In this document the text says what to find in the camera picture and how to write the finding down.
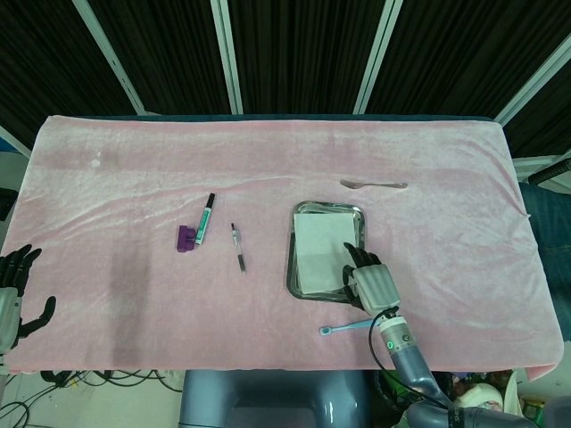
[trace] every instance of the blue toothbrush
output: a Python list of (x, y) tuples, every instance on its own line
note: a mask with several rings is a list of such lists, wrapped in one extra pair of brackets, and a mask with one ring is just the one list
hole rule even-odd
[(322, 336), (328, 336), (331, 333), (341, 332), (342, 330), (351, 330), (353, 328), (371, 327), (372, 322), (373, 322), (372, 319), (366, 319), (365, 321), (359, 321), (358, 323), (351, 323), (348, 325), (342, 325), (340, 327), (321, 327), (321, 328), (319, 328), (319, 334), (321, 334)]

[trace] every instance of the marker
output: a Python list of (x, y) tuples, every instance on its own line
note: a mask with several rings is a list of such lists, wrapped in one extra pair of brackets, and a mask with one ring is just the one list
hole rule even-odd
[(234, 239), (234, 245), (238, 251), (238, 265), (240, 265), (240, 270), (242, 272), (246, 271), (246, 265), (244, 263), (244, 255), (242, 253), (242, 244), (240, 243), (240, 234), (238, 233), (234, 223), (230, 224), (232, 227), (232, 238)]
[(204, 236), (206, 235), (206, 227), (208, 226), (208, 220), (211, 218), (212, 205), (214, 204), (214, 193), (208, 197), (208, 202), (204, 207), (203, 217), (200, 220), (200, 226), (198, 226), (198, 232), (196, 232), (196, 240), (194, 243), (196, 245), (201, 245), (204, 241)]

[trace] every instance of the fork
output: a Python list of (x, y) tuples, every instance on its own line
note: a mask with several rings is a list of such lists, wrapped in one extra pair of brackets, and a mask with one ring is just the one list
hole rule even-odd
[(362, 187), (364, 187), (366, 185), (376, 185), (376, 186), (380, 186), (380, 187), (392, 187), (394, 189), (405, 189), (409, 186), (406, 183), (357, 183), (355, 181), (349, 181), (349, 180), (341, 180), (341, 181), (339, 181), (339, 183), (341, 185), (344, 185), (345, 187), (349, 187), (350, 189), (361, 189)]

